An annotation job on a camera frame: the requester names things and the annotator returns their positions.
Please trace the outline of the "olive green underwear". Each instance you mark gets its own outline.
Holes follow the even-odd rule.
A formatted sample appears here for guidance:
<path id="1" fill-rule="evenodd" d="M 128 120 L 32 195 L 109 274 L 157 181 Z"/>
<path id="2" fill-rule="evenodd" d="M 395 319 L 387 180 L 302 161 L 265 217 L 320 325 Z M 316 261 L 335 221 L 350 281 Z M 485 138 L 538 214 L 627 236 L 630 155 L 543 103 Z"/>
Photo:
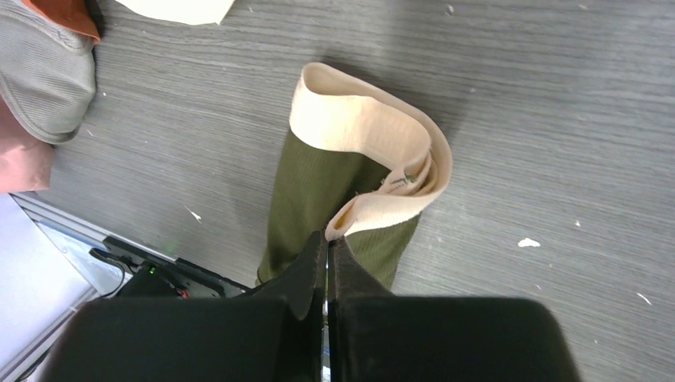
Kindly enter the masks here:
<path id="1" fill-rule="evenodd" d="M 313 232 L 345 238 L 390 288 L 421 212 L 450 183 L 445 134 L 423 111 L 327 64 L 301 71 L 256 282 L 280 276 Z"/>

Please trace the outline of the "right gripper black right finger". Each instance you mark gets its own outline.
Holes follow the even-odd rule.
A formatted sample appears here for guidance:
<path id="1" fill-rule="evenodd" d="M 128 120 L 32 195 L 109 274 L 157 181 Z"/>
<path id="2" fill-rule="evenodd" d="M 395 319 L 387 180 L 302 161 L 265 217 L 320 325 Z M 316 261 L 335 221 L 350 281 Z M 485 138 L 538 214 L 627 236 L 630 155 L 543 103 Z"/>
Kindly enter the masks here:
<path id="1" fill-rule="evenodd" d="M 542 304 L 497 296 L 397 296 L 343 239 L 327 252 L 335 381 L 577 381 L 562 329 Z"/>

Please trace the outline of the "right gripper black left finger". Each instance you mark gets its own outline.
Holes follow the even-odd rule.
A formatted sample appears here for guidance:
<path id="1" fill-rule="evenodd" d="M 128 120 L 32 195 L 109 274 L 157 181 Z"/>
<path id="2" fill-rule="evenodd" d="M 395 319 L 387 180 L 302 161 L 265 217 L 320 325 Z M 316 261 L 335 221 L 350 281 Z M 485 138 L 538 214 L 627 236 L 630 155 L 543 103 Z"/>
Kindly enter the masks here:
<path id="1" fill-rule="evenodd" d="M 42 381 L 319 381 L 328 243 L 313 232 L 278 277 L 232 298 L 87 303 Z"/>

